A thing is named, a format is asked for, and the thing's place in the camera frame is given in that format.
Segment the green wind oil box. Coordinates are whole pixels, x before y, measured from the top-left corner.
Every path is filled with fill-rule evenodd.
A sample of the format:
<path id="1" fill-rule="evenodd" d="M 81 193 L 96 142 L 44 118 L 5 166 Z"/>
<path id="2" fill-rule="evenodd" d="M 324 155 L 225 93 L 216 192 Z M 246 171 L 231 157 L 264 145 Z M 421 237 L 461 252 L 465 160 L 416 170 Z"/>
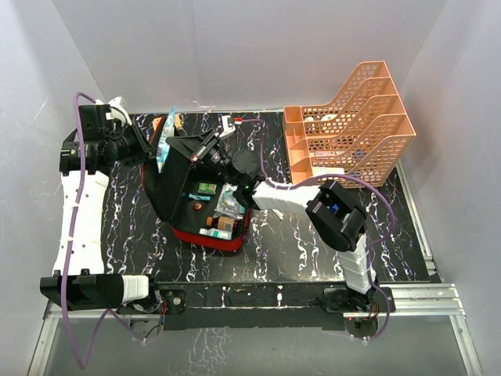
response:
<path id="1" fill-rule="evenodd" d="M 217 191 L 216 183 L 199 183 L 198 193 L 206 195 L 215 195 Z"/>

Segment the small teal packet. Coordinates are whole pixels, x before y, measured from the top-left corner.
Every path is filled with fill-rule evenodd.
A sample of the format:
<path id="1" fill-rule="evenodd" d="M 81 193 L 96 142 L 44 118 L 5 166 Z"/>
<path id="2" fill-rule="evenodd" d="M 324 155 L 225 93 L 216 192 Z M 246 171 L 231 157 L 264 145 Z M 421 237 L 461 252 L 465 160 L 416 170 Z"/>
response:
<path id="1" fill-rule="evenodd" d="M 195 200 L 195 201 L 210 201 L 211 200 L 211 196 L 190 193 L 189 194 L 189 199 L 190 200 Z"/>

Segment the red black medicine case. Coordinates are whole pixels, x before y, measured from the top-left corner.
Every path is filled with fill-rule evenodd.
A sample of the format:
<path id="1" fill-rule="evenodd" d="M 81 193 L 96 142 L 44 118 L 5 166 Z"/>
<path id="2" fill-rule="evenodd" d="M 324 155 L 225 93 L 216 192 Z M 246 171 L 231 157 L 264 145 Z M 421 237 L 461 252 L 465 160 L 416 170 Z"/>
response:
<path id="1" fill-rule="evenodd" d="M 243 245 L 250 212 L 243 209 L 232 228 L 220 230 L 216 209 L 231 175 L 231 160 L 221 151 L 216 132 L 167 138 L 170 147 L 160 168 L 142 167 L 142 185 L 157 218 L 186 243 L 234 252 Z"/>

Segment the teal round tape packet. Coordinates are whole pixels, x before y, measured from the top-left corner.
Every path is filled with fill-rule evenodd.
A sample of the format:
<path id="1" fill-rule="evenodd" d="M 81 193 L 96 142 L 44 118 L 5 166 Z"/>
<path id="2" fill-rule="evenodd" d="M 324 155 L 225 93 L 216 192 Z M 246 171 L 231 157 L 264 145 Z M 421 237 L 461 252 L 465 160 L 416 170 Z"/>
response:
<path id="1" fill-rule="evenodd" d="M 222 186 L 221 193 L 218 197 L 214 213 L 217 216 L 227 216 L 232 219 L 241 220 L 246 214 L 246 208 L 241 205 L 234 197 L 236 186 L 225 183 Z"/>

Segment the brown medicine bottle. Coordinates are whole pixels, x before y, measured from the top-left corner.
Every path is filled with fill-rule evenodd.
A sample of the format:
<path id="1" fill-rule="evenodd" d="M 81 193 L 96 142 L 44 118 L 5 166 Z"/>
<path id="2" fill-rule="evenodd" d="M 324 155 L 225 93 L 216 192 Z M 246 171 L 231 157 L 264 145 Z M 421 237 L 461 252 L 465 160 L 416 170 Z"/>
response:
<path id="1" fill-rule="evenodd" d="M 228 232 L 233 232 L 236 230 L 238 226 L 238 220 L 228 217 L 228 216 L 219 216 L 219 217 L 207 217 L 206 225 L 211 228 L 215 228 L 218 230 L 224 230 Z"/>

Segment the white green pill bottle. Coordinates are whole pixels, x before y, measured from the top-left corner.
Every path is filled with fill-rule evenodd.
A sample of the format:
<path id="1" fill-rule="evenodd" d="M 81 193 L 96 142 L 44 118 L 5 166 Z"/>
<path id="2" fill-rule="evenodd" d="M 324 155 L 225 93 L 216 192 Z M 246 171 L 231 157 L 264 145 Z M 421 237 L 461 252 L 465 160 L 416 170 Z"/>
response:
<path id="1" fill-rule="evenodd" d="M 220 229 L 216 229 L 216 228 L 210 228 L 210 229 L 202 228 L 199 230 L 199 234 L 207 236 L 207 237 L 222 239 L 222 240 L 231 240 L 232 239 L 232 232 L 231 231 L 220 230 Z"/>

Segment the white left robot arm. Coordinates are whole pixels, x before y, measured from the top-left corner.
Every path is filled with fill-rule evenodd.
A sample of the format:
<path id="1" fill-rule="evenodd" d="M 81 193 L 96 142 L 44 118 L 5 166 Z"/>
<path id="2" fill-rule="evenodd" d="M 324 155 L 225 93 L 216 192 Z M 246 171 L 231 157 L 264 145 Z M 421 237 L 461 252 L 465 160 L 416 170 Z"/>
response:
<path id="1" fill-rule="evenodd" d="M 105 273 L 101 246 L 112 167 L 150 161 L 153 148 L 120 96 L 107 103 L 76 104 L 75 109 L 77 127 L 59 155 L 64 195 L 59 251 L 52 275 L 40 280 L 40 292 L 68 311 L 118 309 L 131 303 L 154 312 L 162 294 L 153 288 L 151 277 Z"/>

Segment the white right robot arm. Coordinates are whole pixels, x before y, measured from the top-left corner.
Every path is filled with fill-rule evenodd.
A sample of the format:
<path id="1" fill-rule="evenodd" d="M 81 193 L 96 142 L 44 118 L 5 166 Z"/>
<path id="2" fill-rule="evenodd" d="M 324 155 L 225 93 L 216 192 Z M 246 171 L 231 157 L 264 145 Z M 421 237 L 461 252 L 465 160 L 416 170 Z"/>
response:
<path id="1" fill-rule="evenodd" d="M 206 165 L 235 186 L 233 195 L 245 208 L 305 213 L 323 243 L 339 254 L 350 304 L 360 311 L 369 309 L 377 301 L 376 273 L 367 260 L 366 213 L 361 205 L 336 179 L 279 184 L 266 177 L 261 157 L 252 151 L 226 154 L 222 140 L 243 122 L 224 115 L 221 131 L 167 137 L 165 142 L 190 163 Z"/>

